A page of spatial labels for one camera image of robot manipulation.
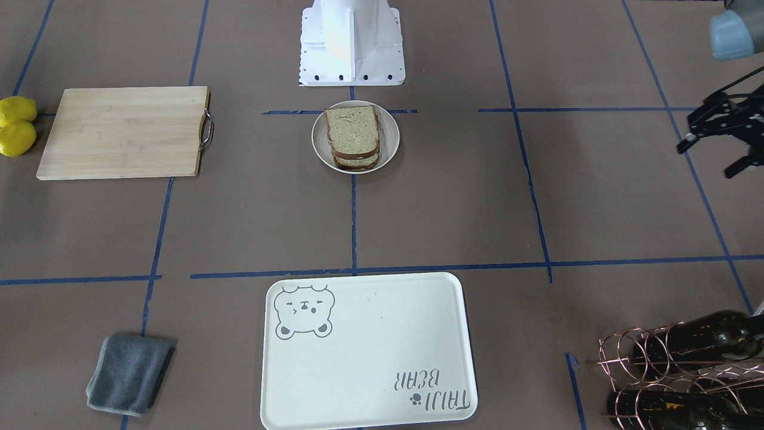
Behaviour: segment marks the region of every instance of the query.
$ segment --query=wooden cutting board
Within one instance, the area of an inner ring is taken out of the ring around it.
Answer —
[[[195,176],[206,86],[64,90],[37,178]]]

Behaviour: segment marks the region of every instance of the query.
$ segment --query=plate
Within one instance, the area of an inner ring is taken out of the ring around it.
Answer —
[[[329,145],[329,128],[326,125],[326,114],[321,112],[321,115],[316,119],[313,124],[312,141],[313,150],[316,151],[316,155],[321,158],[327,166],[347,174],[364,174],[371,173],[377,169],[382,168],[387,164],[398,151],[398,145],[400,144],[400,131],[398,130],[398,123],[395,122],[393,116],[385,109],[374,103],[365,102],[363,100],[348,100],[346,102],[340,102],[329,108],[338,107],[358,107],[358,106],[374,106],[374,110],[377,111],[377,123],[380,130],[380,159],[377,161],[377,165],[374,168],[364,171],[347,171],[338,168],[334,164],[334,158],[332,157],[332,147]]]
[[[260,406],[268,430],[469,418],[478,390],[461,283],[446,272],[276,282]]]

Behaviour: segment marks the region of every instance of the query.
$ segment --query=bear drawing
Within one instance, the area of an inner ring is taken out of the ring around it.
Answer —
[[[313,332],[318,337],[327,337],[332,332],[329,314],[335,298],[327,285],[323,287],[299,287],[287,285],[274,299],[274,307],[279,318],[276,335],[280,339],[290,339],[295,333]]]

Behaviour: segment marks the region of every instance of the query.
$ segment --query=towel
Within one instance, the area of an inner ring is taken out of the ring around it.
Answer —
[[[87,389],[88,406],[99,411],[141,416],[154,403],[174,345],[166,340],[113,334]]]

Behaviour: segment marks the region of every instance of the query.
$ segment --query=lemon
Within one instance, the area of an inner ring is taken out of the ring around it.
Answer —
[[[11,96],[0,100],[0,127],[13,121],[32,122],[37,118],[37,104],[32,99],[21,96]]]
[[[0,129],[0,154],[18,157],[37,140],[34,126],[27,121],[15,121]]]

